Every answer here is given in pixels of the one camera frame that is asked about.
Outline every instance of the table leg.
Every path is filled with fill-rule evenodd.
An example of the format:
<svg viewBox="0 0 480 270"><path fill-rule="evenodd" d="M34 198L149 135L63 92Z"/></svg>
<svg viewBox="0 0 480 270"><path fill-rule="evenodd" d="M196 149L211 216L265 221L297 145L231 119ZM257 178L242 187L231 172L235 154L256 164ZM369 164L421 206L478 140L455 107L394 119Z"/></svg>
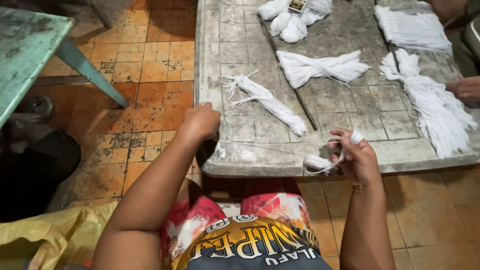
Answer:
<svg viewBox="0 0 480 270"><path fill-rule="evenodd" d="M107 81L92 63L78 50L67 38L62 41L55 55L71 66L76 72L87 78L92 84L100 88L107 96L112 98L122 107L128 107L128 101Z"/></svg>

